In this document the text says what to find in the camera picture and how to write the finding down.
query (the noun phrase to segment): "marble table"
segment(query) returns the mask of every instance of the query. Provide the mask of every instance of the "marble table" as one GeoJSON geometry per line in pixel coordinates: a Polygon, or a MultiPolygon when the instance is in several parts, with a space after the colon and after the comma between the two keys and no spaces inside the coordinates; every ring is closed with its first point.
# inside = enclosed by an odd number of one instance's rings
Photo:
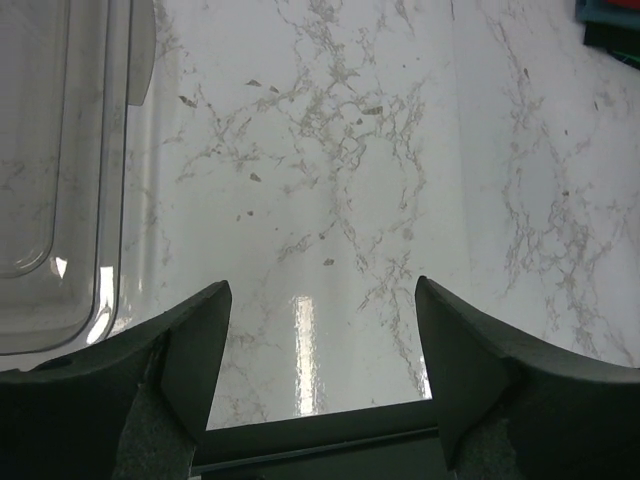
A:
{"type": "Polygon", "coordinates": [[[429,398],[420,275],[640,366],[640,73],[571,3],[157,0],[116,331],[230,282],[209,428],[429,398]]]}

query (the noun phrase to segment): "marble pattern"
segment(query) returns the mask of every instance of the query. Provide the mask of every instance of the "marble pattern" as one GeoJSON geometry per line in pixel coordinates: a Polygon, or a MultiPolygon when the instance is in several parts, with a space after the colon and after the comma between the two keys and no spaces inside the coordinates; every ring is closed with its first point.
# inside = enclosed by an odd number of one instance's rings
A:
{"type": "Polygon", "coordinates": [[[428,397],[415,282],[469,283],[449,2],[156,14],[117,330],[229,280],[210,428],[428,397]]]}
{"type": "Polygon", "coordinates": [[[637,72],[551,0],[157,0],[116,332],[227,279],[210,428],[427,398],[425,274],[640,366],[637,72]]]}
{"type": "Polygon", "coordinates": [[[472,297],[551,343],[638,367],[640,75],[581,45],[574,6],[456,10],[472,297]]]}

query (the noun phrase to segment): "red object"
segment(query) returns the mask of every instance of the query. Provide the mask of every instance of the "red object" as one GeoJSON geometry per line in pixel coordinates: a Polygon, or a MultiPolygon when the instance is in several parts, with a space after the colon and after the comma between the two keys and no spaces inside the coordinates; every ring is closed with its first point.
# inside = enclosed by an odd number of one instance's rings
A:
{"type": "Polygon", "coordinates": [[[640,10],[640,0],[607,0],[607,3],[618,5],[619,7],[633,8],[640,10]]]}

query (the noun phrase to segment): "blue object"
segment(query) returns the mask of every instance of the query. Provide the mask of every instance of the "blue object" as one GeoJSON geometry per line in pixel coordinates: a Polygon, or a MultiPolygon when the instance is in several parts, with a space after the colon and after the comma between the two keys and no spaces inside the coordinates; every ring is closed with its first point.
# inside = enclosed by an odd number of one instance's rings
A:
{"type": "Polygon", "coordinates": [[[612,5],[606,0],[576,0],[576,18],[640,31],[640,12],[612,5]]]}

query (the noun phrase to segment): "stacked object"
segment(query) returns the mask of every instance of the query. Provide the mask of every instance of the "stacked object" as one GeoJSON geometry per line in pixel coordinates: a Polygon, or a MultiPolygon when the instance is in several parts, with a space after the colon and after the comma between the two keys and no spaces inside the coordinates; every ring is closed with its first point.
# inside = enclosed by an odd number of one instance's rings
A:
{"type": "Polygon", "coordinates": [[[577,0],[584,44],[640,69],[640,0],[577,0]]]}

